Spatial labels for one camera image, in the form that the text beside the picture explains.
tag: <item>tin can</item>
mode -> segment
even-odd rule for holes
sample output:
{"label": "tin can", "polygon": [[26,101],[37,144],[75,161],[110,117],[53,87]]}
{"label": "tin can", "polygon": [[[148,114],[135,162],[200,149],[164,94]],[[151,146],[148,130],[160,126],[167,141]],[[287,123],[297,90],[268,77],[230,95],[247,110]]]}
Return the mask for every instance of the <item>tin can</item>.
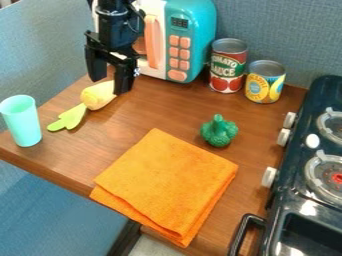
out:
{"label": "tin can", "polygon": [[235,38],[213,42],[210,66],[210,87],[218,92],[232,93],[241,89],[247,58],[247,44]]}
{"label": "tin can", "polygon": [[272,60],[257,60],[249,64],[245,94],[257,103],[276,102],[285,81],[285,68]]}

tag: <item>toy broccoli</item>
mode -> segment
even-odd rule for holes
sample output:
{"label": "toy broccoli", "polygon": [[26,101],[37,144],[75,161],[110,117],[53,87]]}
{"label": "toy broccoli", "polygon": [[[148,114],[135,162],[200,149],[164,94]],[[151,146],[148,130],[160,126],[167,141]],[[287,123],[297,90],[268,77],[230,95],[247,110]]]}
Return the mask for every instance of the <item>toy broccoli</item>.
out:
{"label": "toy broccoli", "polygon": [[204,123],[201,127],[201,136],[214,147],[224,147],[238,133],[234,122],[225,121],[220,114],[214,115],[212,121]]}

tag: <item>stove handle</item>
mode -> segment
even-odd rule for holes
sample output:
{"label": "stove handle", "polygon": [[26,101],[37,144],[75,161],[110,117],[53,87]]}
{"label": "stove handle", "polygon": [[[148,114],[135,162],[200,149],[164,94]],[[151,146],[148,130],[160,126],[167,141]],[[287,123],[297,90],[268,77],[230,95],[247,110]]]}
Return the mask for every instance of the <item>stove handle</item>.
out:
{"label": "stove handle", "polygon": [[242,217],[242,220],[241,220],[239,226],[237,227],[236,232],[235,232],[235,234],[234,234],[234,236],[230,242],[229,251],[228,251],[227,256],[238,256],[239,255],[239,251],[240,251],[242,242],[245,239],[247,230],[250,226],[253,225],[253,226],[256,226],[257,228],[264,229],[265,224],[266,224],[265,219],[263,219],[257,215],[251,214],[251,213],[245,214]]}

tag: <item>toy stove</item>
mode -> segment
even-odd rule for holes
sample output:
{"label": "toy stove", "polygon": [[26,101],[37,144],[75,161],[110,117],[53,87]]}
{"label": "toy stove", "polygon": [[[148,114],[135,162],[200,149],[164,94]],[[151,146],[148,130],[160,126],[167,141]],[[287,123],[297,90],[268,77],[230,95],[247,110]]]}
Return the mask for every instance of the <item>toy stove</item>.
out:
{"label": "toy stove", "polygon": [[262,180],[267,219],[246,214],[228,255],[238,255],[251,225],[262,230],[257,255],[342,255],[342,77],[314,81],[278,144],[287,147],[283,162]]}

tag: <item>microwave button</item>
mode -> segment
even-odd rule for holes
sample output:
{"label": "microwave button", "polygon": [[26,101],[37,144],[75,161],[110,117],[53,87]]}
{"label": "microwave button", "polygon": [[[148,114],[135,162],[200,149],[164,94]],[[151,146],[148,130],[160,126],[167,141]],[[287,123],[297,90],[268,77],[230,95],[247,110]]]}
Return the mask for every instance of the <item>microwave button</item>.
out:
{"label": "microwave button", "polygon": [[190,58],[190,51],[189,50],[180,50],[180,57],[183,60],[188,60]]}
{"label": "microwave button", "polygon": [[179,63],[179,60],[174,59],[174,58],[171,58],[171,59],[170,59],[170,66],[171,66],[172,68],[178,68],[178,63]]}
{"label": "microwave button", "polygon": [[169,43],[172,46],[178,46],[179,45],[179,36],[171,35],[169,37]]}
{"label": "microwave button", "polygon": [[184,82],[187,78],[187,75],[185,72],[174,70],[174,69],[171,69],[167,74],[171,79],[180,81],[180,82]]}
{"label": "microwave button", "polygon": [[180,62],[179,62],[179,68],[181,69],[181,70],[189,70],[189,68],[190,68],[190,62],[189,61],[185,61],[185,60],[181,60]]}
{"label": "microwave button", "polygon": [[179,51],[178,48],[170,47],[170,49],[169,49],[170,56],[177,58],[178,57],[178,51]]}
{"label": "microwave button", "polygon": [[191,39],[189,37],[182,37],[180,42],[182,48],[190,48]]}

